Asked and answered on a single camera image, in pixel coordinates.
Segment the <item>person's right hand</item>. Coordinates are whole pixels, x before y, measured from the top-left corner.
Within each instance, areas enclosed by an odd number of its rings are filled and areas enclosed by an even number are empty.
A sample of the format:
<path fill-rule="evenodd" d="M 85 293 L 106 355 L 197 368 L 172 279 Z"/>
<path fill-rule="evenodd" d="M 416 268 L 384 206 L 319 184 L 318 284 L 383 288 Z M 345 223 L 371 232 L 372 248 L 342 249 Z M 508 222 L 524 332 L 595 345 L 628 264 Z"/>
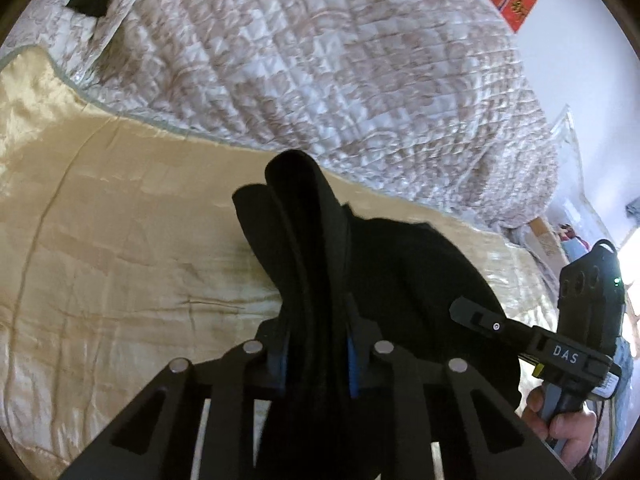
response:
<path fill-rule="evenodd" d="M 589 452 L 596 432 L 597 415 L 584 404 L 579 412 L 559 414 L 551 422 L 544 422 L 539 416 L 543 407 L 544 389 L 537 387 L 526 399 L 523 422 L 543 441 L 549 438 L 564 440 L 560 459 L 567 468 L 574 469 Z"/>

